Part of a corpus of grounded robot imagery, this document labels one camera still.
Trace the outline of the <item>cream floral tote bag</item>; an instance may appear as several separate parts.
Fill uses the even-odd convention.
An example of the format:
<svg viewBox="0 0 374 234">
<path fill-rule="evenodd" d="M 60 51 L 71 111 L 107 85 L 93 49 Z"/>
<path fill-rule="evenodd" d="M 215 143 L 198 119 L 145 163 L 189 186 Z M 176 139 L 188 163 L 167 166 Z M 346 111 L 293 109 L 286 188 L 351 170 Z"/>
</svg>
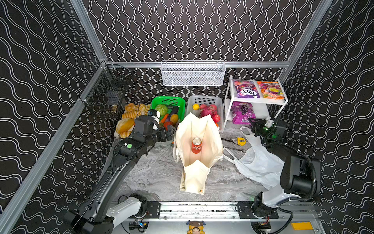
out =
<svg viewBox="0 0 374 234">
<path fill-rule="evenodd" d="M 211 168 L 223 159 L 220 127 L 210 115 L 199 118 L 189 113 L 174 136 L 173 157 L 183 165 L 180 191 L 205 194 Z"/>
</svg>

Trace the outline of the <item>purple grape candy bag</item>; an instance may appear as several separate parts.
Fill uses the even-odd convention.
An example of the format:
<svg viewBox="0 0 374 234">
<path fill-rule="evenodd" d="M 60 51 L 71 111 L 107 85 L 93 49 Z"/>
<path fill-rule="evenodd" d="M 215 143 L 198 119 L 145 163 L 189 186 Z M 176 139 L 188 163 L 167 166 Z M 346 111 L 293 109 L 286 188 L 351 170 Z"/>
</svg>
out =
<svg viewBox="0 0 374 234">
<path fill-rule="evenodd" d="M 233 124 L 250 124 L 250 119 L 256 118 L 251 103 L 234 101 L 230 111 Z"/>
</svg>

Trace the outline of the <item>red cola can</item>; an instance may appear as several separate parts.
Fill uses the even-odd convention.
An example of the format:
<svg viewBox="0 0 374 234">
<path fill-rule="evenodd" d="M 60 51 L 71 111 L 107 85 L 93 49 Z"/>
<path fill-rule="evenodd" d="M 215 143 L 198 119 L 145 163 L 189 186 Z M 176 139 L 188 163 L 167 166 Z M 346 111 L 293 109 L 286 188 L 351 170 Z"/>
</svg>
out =
<svg viewBox="0 0 374 234">
<path fill-rule="evenodd" d="M 202 150 L 202 140 L 198 137 L 195 137 L 191 142 L 191 151 L 194 154 L 200 153 Z"/>
</svg>

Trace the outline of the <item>purple Fox's candy bag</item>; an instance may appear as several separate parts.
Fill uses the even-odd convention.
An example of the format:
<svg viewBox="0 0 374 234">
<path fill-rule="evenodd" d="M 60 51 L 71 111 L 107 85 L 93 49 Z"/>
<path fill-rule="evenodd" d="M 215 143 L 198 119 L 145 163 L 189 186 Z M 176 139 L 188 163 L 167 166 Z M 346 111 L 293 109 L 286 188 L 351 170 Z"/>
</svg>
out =
<svg viewBox="0 0 374 234">
<path fill-rule="evenodd" d="M 234 94 L 238 98 L 260 98 L 260 94 L 253 81 L 233 80 Z"/>
</svg>

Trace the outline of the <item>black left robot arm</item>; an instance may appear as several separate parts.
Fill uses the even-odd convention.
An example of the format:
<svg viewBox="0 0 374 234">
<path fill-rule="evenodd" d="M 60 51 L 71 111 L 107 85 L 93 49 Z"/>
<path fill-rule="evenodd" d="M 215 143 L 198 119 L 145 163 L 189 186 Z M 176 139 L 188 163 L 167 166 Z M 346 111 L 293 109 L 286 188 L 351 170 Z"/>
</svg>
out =
<svg viewBox="0 0 374 234">
<path fill-rule="evenodd" d="M 111 234 L 133 215 L 142 218 L 147 214 L 147 202 L 142 197 L 128 197 L 116 206 L 111 206 L 111 202 L 140 158 L 157 143 L 173 140 L 176 129 L 172 125 L 161 127 L 152 116 L 140 116 L 134 122 L 131 134 L 114 146 L 109 168 L 88 199 L 65 214 L 64 222 L 70 226 L 71 234 Z"/>
</svg>

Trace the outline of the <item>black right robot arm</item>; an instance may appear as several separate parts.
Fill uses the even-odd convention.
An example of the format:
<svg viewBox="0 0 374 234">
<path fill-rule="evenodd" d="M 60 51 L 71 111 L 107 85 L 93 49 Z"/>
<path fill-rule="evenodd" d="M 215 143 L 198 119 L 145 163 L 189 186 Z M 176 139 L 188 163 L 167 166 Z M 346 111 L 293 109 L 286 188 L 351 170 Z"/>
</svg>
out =
<svg viewBox="0 0 374 234">
<path fill-rule="evenodd" d="M 317 195 L 320 192 L 320 161 L 283 141 L 288 124 L 272 117 L 251 122 L 261 145 L 283 162 L 278 185 L 259 193 L 253 210 L 273 211 L 286 202 L 309 201 Z"/>
</svg>

